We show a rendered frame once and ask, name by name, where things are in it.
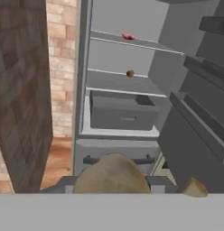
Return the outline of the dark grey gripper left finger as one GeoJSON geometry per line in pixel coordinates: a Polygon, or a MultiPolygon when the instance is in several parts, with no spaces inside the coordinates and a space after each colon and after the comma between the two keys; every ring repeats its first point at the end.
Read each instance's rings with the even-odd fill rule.
{"type": "Polygon", "coordinates": [[[55,185],[42,189],[41,193],[71,194],[76,180],[77,180],[77,176],[63,176],[55,185]]]}

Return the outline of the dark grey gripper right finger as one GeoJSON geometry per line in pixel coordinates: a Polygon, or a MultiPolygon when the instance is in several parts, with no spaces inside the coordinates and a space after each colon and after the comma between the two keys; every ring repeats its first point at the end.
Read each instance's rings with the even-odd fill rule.
{"type": "Polygon", "coordinates": [[[177,191],[177,187],[166,176],[146,176],[145,179],[153,194],[169,194],[177,191]]]}

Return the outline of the tan chicken drumstick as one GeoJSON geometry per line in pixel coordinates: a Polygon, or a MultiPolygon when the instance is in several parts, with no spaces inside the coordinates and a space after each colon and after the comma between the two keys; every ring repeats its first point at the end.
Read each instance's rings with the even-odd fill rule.
{"type": "Polygon", "coordinates": [[[121,153],[109,153],[77,178],[73,193],[151,193],[144,174],[121,153]]]}

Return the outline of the grey fridge door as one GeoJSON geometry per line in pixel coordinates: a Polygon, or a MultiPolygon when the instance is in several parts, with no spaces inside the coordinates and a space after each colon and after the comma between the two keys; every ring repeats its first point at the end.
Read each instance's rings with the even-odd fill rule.
{"type": "Polygon", "coordinates": [[[224,0],[169,4],[160,43],[185,54],[158,125],[158,143],[176,183],[194,178],[224,193],[224,0]]]}

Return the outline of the grey fridge crisper drawer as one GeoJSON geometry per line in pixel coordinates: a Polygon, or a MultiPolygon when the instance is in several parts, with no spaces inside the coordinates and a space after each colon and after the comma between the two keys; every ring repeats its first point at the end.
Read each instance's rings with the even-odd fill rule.
{"type": "Polygon", "coordinates": [[[91,90],[89,102],[92,128],[149,131],[160,111],[144,95],[91,90]]]}

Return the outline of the grey fridge rack with vegetable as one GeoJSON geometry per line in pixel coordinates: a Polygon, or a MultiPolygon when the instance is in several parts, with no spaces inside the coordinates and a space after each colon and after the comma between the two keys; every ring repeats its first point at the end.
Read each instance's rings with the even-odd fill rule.
{"type": "Polygon", "coordinates": [[[125,74],[94,69],[87,72],[87,89],[166,98],[148,77],[129,78],[125,74]]]}

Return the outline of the grey open fridge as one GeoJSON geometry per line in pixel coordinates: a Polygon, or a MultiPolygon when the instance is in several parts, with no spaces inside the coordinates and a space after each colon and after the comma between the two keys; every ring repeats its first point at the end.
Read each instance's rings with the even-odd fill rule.
{"type": "Polygon", "coordinates": [[[81,0],[74,155],[80,139],[157,142],[161,132],[158,123],[170,102],[166,89],[173,82],[176,68],[185,54],[92,40],[90,31],[121,36],[126,32],[136,39],[160,43],[169,7],[163,0],[81,0]],[[89,94],[94,89],[87,89],[89,69],[125,75],[132,69],[135,76],[152,80],[166,95],[166,98],[148,96],[160,107],[153,128],[149,131],[92,128],[89,94]]]}

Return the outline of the grey fridge rack with meat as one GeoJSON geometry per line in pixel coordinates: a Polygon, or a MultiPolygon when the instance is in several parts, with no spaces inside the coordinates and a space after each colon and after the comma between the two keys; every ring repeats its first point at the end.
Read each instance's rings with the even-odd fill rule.
{"type": "Polygon", "coordinates": [[[126,40],[121,35],[116,35],[116,34],[111,34],[111,33],[106,33],[106,32],[98,32],[98,31],[91,30],[90,38],[92,40],[97,40],[97,41],[113,42],[113,43],[125,44],[129,46],[152,49],[152,50],[157,50],[157,51],[167,51],[167,52],[183,55],[183,52],[176,51],[172,48],[168,48],[159,42],[146,41],[146,40],[140,40],[140,39],[126,40]]]}

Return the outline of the red raw meat piece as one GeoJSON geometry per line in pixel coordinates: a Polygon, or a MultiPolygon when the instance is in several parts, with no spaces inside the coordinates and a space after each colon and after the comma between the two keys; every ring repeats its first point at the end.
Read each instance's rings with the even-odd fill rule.
{"type": "Polygon", "coordinates": [[[126,33],[126,32],[123,32],[122,33],[122,37],[125,39],[125,40],[135,40],[135,36],[130,34],[130,33],[126,33]]]}

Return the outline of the grey freezer drawer front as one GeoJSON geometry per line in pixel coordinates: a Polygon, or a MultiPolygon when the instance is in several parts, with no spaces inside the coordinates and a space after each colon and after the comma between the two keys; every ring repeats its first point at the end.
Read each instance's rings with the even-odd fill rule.
{"type": "Polygon", "coordinates": [[[142,173],[150,174],[160,152],[156,141],[128,140],[91,140],[80,139],[76,142],[74,155],[74,175],[79,175],[89,165],[83,162],[88,156],[97,159],[108,153],[122,153],[129,159],[140,161],[138,168],[142,173]]]}

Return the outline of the large dark door shelf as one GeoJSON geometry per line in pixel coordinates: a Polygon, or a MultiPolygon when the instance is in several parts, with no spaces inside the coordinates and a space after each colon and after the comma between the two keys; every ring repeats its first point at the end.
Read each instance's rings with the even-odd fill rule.
{"type": "Polygon", "coordinates": [[[170,101],[224,164],[224,126],[189,94],[171,93],[170,101]]]}

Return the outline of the medium dark door shelf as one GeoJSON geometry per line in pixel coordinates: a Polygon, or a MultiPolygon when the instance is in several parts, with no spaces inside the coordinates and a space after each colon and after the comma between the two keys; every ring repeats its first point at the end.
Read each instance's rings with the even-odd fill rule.
{"type": "Polygon", "coordinates": [[[183,66],[224,91],[224,67],[202,57],[187,56],[183,66]]]}

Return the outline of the small dark door shelf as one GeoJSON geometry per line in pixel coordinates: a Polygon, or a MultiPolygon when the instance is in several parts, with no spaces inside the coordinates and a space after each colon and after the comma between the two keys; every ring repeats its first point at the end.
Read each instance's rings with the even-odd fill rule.
{"type": "Polygon", "coordinates": [[[199,29],[204,32],[224,35],[224,16],[203,16],[199,29]]]}

